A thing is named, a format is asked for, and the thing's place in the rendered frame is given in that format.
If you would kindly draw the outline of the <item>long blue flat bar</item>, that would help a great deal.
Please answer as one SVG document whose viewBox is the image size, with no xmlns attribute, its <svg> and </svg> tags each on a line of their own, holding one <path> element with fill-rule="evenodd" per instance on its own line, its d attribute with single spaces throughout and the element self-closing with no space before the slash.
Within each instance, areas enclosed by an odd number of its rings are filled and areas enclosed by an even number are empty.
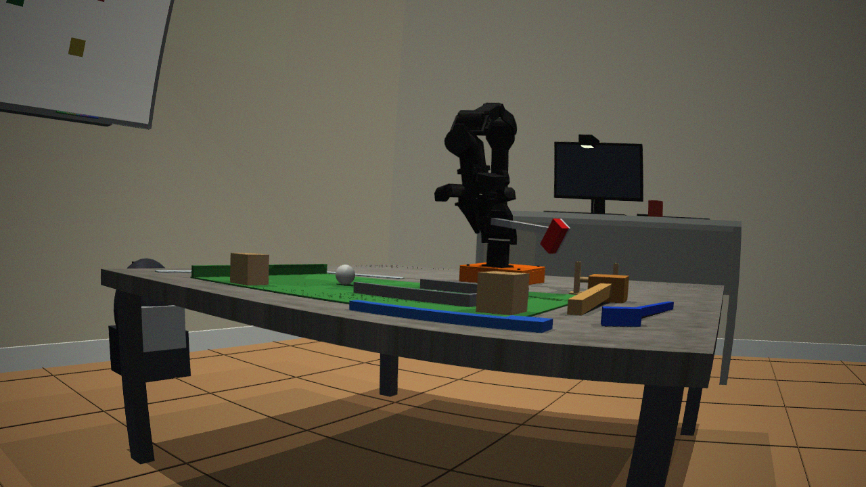
<svg viewBox="0 0 866 487">
<path fill-rule="evenodd" d="M 370 301 L 349 301 L 349 309 L 359 312 L 371 312 L 387 317 L 402 317 L 433 321 L 434 323 L 450 323 L 485 327 L 486 329 L 506 329 L 511 331 L 526 331 L 543 333 L 553 329 L 553 319 L 542 317 L 492 317 L 491 315 L 474 314 L 474 312 L 451 312 L 439 309 L 403 307 L 399 305 L 376 303 Z"/>
</svg>

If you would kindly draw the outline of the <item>white golf ball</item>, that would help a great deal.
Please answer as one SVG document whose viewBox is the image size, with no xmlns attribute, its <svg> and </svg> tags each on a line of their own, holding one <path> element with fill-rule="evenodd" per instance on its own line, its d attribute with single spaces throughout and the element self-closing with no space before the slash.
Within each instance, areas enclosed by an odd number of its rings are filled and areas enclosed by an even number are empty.
<svg viewBox="0 0 866 487">
<path fill-rule="evenodd" d="M 342 285 L 349 285 L 355 280 L 355 270 L 348 264 L 343 264 L 336 269 L 336 279 Z"/>
</svg>

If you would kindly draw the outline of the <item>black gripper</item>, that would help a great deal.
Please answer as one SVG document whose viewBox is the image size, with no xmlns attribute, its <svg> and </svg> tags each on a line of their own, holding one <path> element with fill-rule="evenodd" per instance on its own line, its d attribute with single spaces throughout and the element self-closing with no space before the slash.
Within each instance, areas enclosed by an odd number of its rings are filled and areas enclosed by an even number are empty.
<svg viewBox="0 0 866 487">
<path fill-rule="evenodd" d="M 460 164 L 460 169 L 457 173 L 461 175 L 463 184 L 446 184 L 440 186 L 435 191 L 435 201 L 446 202 L 450 197 L 458 197 L 459 202 L 455 206 L 459 206 L 464 213 L 468 222 L 471 224 L 474 233 L 485 233 L 488 224 L 480 223 L 480 216 L 489 216 L 492 207 L 495 204 L 501 204 L 516 199 L 516 191 L 511 187 L 506 187 L 505 191 L 496 190 L 488 191 L 477 187 L 477 190 L 470 191 L 468 187 L 468 179 L 470 171 L 476 167 L 478 172 L 484 172 L 483 167 L 490 170 L 490 166 L 486 166 L 486 162 L 482 160 L 468 160 Z M 482 195 L 480 195 L 482 194 Z"/>
</svg>

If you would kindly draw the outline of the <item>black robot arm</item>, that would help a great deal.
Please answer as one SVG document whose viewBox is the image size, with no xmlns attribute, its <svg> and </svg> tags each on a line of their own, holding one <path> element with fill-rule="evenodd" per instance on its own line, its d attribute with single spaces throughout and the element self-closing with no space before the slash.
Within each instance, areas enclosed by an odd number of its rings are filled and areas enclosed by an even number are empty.
<svg viewBox="0 0 866 487">
<path fill-rule="evenodd" d="M 486 136 L 492 152 L 491 173 L 486 167 L 483 167 L 484 172 L 478 172 L 476 167 L 470 171 L 470 191 L 477 190 L 477 187 L 488 191 L 505 191 L 509 184 L 508 152 L 516 141 L 516 133 L 514 115 L 511 115 L 502 103 L 484 103 L 478 109 L 460 110 L 457 113 L 451 130 L 445 137 L 447 150 L 457 156 L 460 163 L 468 160 L 486 162 L 484 142 L 477 136 L 482 135 Z M 492 207 L 489 218 L 513 221 L 513 214 L 507 202 L 504 202 Z M 488 240 L 489 238 L 510 241 Z M 482 264 L 482 267 L 514 267 L 509 265 L 509 245 L 517 245 L 516 229 L 488 224 L 486 232 L 482 233 L 482 243 L 488 243 L 486 264 Z"/>
</svg>

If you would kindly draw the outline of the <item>green putting mat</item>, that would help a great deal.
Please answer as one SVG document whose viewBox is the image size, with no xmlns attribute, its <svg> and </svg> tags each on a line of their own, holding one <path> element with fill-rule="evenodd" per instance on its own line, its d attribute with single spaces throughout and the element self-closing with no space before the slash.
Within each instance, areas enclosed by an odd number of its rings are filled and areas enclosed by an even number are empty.
<svg viewBox="0 0 866 487">
<path fill-rule="evenodd" d="M 510 317 L 511 315 L 491 314 L 491 312 L 476 312 L 476 307 L 460 307 L 443 303 L 431 303 L 421 301 L 409 301 L 393 297 L 381 297 L 371 295 L 360 295 L 353 292 L 355 281 L 363 283 L 374 283 L 381 285 L 393 285 L 406 287 L 406 289 L 420 289 L 420 283 L 413 281 L 391 281 L 368 277 L 355 277 L 349 285 L 338 283 L 336 275 L 333 274 L 303 274 L 303 275 L 269 275 L 268 285 L 242 285 L 230 283 L 230 277 L 191 277 L 203 281 L 216 281 L 228 285 L 246 287 L 246 289 L 257 289 L 289 296 L 312 298 L 319 301 L 339 302 L 349 304 L 349 301 L 370 301 L 376 303 L 387 303 L 403 307 L 416 307 L 427 309 L 439 309 L 451 312 L 474 312 L 474 314 L 491 315 L 492 317 Z M 528 291 L 528 312 L 520 312 L 516 317 L 535 317 L 542 312 L 566 307 L 567 301 L 576 295 L 552 294 L 545 292 Z"/>
</svg>

